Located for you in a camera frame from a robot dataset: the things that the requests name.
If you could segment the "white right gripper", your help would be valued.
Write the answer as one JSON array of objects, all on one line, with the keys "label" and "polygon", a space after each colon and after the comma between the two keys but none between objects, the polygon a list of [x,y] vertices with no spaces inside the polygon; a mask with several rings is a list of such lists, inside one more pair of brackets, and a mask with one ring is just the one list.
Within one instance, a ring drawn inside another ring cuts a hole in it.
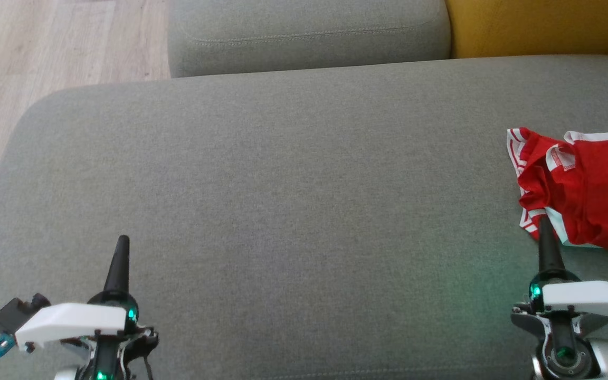
[{"label": "white right gripper", "polygon": [[566,270],[553,225],[539,219],[538,274],[529,298],[511,311],[511,322],[539,341],[574,344],[608,322],[608,282],[581,281]]}]

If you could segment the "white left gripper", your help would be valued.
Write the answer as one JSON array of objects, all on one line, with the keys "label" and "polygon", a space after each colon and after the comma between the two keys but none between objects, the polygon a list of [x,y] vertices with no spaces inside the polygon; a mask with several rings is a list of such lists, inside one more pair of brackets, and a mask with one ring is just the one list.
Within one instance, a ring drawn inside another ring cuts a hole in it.
[{"label": "white left gripper", "polygon": [[154,380],[149,355],[158,346],[154,326],[141,325],[129,293],[130,238],[118,237],[103,292],[88,303],[45,306],[15,331],[24,351],[60,342],[85,364],[56,373],[53,380],[137,380],[129,364],[142,359],[146,380]]}]

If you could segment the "red shorts with white stripe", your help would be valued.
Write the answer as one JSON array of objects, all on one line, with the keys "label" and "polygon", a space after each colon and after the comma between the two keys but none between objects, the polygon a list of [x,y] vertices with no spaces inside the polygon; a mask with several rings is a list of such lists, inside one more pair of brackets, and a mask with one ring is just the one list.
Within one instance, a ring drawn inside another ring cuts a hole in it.
[{"label": "red shorts with white stripe", "polygon": [[560,242],[608,250],[608,132],[568,131],[546,156],[547,207]]}]

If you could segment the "yellow sofa backrest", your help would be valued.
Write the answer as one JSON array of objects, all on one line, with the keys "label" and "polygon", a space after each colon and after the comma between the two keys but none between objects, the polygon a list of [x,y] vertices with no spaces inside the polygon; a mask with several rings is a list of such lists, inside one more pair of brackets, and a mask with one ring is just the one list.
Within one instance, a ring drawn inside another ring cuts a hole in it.
[{"label": "yellow sofa backrest", "polygon": [[445,0],[454,58],[608,55],[608,0]]}]

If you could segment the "yellow and grey sofa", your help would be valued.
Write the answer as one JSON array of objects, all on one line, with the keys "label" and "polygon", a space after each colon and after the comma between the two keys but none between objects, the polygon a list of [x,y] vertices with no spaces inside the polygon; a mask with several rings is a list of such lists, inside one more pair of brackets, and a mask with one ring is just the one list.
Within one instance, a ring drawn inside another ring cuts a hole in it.
[{"label": "yellow and grey sofa", "polygon": [[529,380],[517,127],[608,132],[608,56],[51,94],[0,164],[0,308],[88,301],[128,235],[155,380]]}]

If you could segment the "grey sofa back cushion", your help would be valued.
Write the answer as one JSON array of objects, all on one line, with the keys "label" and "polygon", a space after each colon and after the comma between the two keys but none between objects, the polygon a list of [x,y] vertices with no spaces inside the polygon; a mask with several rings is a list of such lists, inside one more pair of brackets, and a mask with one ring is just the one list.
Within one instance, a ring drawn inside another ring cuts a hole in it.
[{"label": "grey sofa back cushion", "polygon": [[450,57],[444,0],[170,0],[173,78]]}]

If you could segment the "red shirt with striped trim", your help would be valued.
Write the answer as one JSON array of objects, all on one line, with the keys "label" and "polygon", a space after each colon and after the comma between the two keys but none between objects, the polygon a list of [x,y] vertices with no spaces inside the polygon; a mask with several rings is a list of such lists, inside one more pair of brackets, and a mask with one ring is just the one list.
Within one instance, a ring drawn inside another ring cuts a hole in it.
[{"label": "red shirt with striped trim", "polygon": [[555,235],[565,246],[574,246],[568,235],[566,214],[572,191],[564,180],[565,168],[573,166],[564,146],[528,128],[509,128],[505,147],[520,189],[521,215],[519,226],[534,240],[539,238],[539,222],[548,218]]}]

